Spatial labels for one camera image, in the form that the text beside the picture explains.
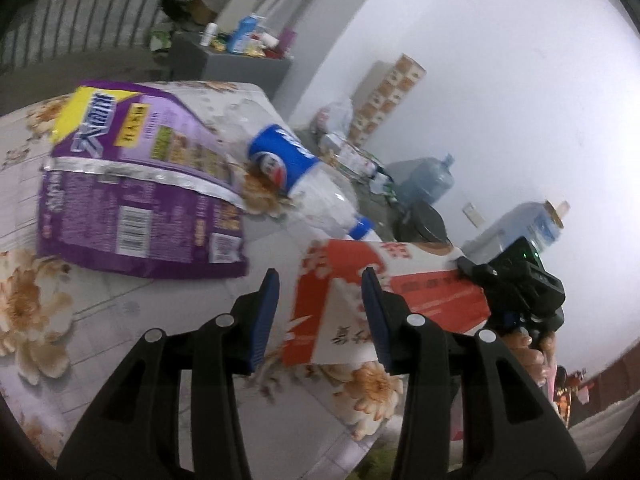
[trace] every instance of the barcode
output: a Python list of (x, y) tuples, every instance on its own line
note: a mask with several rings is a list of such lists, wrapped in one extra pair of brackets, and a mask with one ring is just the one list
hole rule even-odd
[(240, 261), (242, 238), (212, 233), (209, 240), (209, 263), (232, 264)]
[(151, 231), (151, 214), (149, 209), (120, 206), (118, 218), (118, 237), (116, 254), (146, 258), (149, 253), (149, 237)]

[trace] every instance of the blue bottle label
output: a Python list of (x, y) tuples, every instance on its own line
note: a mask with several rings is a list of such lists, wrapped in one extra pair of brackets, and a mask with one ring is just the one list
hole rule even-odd
[(548, 213), (540, 213), (536, 216), (533, 221), (533, 225), (535, 230), (539, 233), (542, 238), (542, 242), (549, 246), (558, 238), (559, 232), (558, 229), (552, 230), (552, 220), (548, 217)]
[(249, 159), (287, 194), (320, 160), (297, 137), (277, 124), (267, 126), (249, 145)]

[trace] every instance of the blue water jug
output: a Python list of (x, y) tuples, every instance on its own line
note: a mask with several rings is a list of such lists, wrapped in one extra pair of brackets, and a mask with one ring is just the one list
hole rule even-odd
[(424, 199), (433, 205), (451, 189), (453, 177), (449, 173), (449, 167), (453, 160), (450, 154), (444, 160), (432, 156), (425, 158), (396, 190), (402, 208), (409, 209), (418, 199)]
[(557, 210), (548, 200), (525, 202), (503, 215), (474, 240), (466, 242), (462, 251), (475, 264), (484, 264), (524, 236), (534, 250), (541, 253), (560, 237), (564, 229), (562, 216), (568, 211), (567, 202), (562, 202)]

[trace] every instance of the plastic bag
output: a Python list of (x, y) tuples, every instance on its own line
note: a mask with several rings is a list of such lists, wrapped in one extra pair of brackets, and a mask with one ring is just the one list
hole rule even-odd
[(141, 278), (246, 274), (242, 199), (225, 148), (174, 95), (87, 81), (50, 139), (39, 255)]
[(346, 139), (349, 126), (353, 119), (353, 104), (351, 99), (329, 103), (318, 110), (314, 120), (316, 134), (335, 134)]

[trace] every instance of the finger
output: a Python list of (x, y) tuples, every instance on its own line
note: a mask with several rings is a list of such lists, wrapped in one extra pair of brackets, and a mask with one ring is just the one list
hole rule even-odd
[(513, 355), (515, 355), (518, 362), (524, 366), (541, 365), (545, 362), (545, 357), (542, 352), (538, 350), (532, 350), (530, 348), (514, 348), (511, 349)]
[(540, 340), (540, 349), (548, 354), (556, 353), (556, 333), (550, 332)]
[(527, 366), (526, 370), (537, 384), (544, 383), (546, 378), (549, 377), (549, 368), (545, 365), (535, 364)]
[(522, 332), (512, 332), (502, 336), (502, 341), (507, 345), (507, 348), (514, 349), (527, 348), (531, 344), (532, 339), (530, 336), (523, 334)]

